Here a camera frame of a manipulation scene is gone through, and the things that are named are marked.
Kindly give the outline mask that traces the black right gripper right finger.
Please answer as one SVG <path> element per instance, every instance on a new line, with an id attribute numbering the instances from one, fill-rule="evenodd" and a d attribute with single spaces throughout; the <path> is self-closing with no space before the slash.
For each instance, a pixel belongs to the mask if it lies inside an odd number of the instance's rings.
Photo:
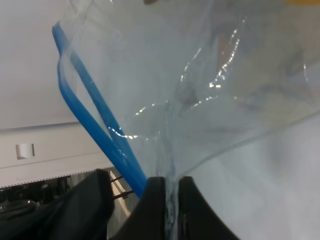
<path id="1" fill-rule="evenodd" d="M 179 240 L 237 240 L 198 190 L 193 178 L 185 176 L 178 190 Z"/>

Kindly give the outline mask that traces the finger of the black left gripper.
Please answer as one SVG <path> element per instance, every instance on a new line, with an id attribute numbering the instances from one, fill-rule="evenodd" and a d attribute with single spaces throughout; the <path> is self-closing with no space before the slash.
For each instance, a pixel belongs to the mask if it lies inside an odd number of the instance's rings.
<path id="1" fill-rule="evenodd" d="M 2 240 L 105 240 L 115 204 L 109 173 L 98 169 L 49 205 L 0 225 Z"/>

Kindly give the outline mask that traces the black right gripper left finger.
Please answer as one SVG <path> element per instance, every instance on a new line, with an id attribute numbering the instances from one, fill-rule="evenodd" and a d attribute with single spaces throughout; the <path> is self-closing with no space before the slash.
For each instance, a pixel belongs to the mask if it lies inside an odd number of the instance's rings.
<path id="1" fill-rule="evenodd" d="M 165 238 L 166 183 L 150 177 L 136 207 L 113 240 L 163 240 Z"/>

